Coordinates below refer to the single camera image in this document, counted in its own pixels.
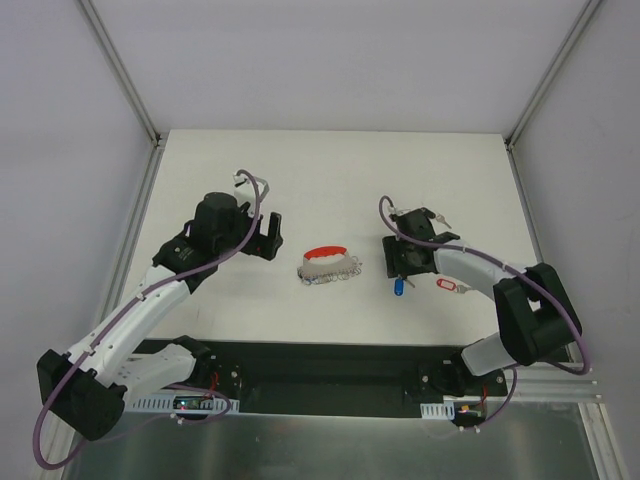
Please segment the keyring with red tag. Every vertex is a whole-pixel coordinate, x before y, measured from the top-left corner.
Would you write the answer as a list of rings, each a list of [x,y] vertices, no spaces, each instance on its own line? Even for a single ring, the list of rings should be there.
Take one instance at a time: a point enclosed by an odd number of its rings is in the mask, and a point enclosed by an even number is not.
[[[297,275],[305,285],[321,285],[349,280],[361,271],[362,263],[346,247],[327,245],[305,252]]]

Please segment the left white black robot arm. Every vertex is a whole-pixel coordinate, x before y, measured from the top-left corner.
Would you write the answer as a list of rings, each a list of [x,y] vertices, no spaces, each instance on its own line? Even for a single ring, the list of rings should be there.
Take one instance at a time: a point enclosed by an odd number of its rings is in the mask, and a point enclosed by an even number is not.
[[[248,184],[237,186],[233,194],[206,194],[194,218],[153,257],[127,301],[65,353],[45,352],[36,370],[49,411],[96,441],[138,399],[177,383],[204,387],[211,377],[211,352],[187,335],[141,361],[130,356],[225,259],[238,252],[274,259],[283,243],[281,216],[271,213],[268,232],[261,234],[264,198]]]

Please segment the blue head key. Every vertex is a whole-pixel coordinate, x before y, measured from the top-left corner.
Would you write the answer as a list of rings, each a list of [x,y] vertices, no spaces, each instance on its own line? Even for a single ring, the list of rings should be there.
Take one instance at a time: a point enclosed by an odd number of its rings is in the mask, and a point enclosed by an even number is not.
[[[394,295],[401,297],[404,295],[407,288],[414,288],[415,284],[407,277],[398,276],[394,281]]]

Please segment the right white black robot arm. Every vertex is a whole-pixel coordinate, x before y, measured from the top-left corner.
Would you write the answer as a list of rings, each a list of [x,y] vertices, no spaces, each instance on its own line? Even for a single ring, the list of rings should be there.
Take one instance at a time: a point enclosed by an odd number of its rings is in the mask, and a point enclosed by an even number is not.
[[[557,350],[585,347],[582,325],[557,271],[547,263],[516,267],[470,247],[451,231],[436,233],[438,214],[427,208],[399,211],[384,196],[379,214],[391,235],[382,240],[394,292],[412,276],[441,275],[493,301],[498,330],[456,351],[429,375],[435,390],[473,394],[486,377],[508,367],[550,362]]]

